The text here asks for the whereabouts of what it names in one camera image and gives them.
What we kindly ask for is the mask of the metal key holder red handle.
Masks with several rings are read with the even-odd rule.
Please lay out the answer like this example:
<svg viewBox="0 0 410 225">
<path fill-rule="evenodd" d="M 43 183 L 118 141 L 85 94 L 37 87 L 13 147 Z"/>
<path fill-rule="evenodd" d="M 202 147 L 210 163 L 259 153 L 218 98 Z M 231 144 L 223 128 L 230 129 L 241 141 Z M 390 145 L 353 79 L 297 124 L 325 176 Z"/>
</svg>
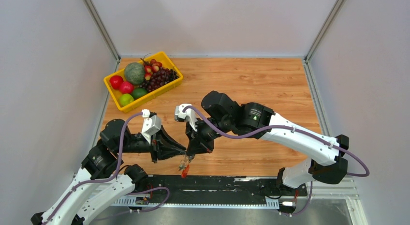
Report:
<svg viewBox="0 0 410 225">
<path fill-rule="evenodd" d="M 178 169 L 179 171 L 181 171 L 182 178 L 185 178 L 188 175 L 188 172 L 190 169 L 190 163 L 193 158 L 194 158 L 194 155 L 192 156 L 185 155 L 184 158 L 181 160 Z"/>
</svg>

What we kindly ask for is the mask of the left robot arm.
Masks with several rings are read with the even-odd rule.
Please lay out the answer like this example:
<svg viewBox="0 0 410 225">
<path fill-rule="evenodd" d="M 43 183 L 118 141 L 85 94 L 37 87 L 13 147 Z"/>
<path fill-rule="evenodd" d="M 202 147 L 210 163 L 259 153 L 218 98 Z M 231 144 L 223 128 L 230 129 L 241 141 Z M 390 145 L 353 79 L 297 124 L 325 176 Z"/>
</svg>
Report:
<svg viewBox="0 0 410 225">
<path fill-rule="evenodd" d="M 171 138 L 161 119 L 144 119 L 140 133 L 132 134 L 128 122 L 109 121 L 97 144 L 81 163 L 76 176 L 57 202 L 47 211 L 34 214 L 34 225 L 88 225 L 99 213 L 128 193 L 148 189 L 148 175 L 137 164 L 126 167 L 119 154 L 149 153 L 152 162 L 184 155 L 186 148 Z"/>
</svg>

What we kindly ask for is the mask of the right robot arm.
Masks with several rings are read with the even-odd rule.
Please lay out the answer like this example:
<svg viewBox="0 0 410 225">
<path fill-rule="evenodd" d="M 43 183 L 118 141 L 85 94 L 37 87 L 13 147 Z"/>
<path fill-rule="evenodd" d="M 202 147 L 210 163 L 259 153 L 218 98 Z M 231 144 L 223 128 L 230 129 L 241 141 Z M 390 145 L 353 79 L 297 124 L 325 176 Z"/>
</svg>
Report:
<svg viewBox="0 0 410 225">
<path fill-rule="evenodd" d="M 238 104 L 227 94 L 211 91 L 201 101 L 205 114 L 190 104 L 178 105 L 175 120 L 187 123 L 187 155 L 211 153 L 214 140 L 254 138 L 282 144 L 303 153 L 306 159 L 279 170 L 276 188 L 288 195 L 309 181 L 338 184 L 347 175 L 348 161 L 343 151 L 349 147 L 347 136 L 318 134 L 282 117 L 258 103 Z"/>
</svg>

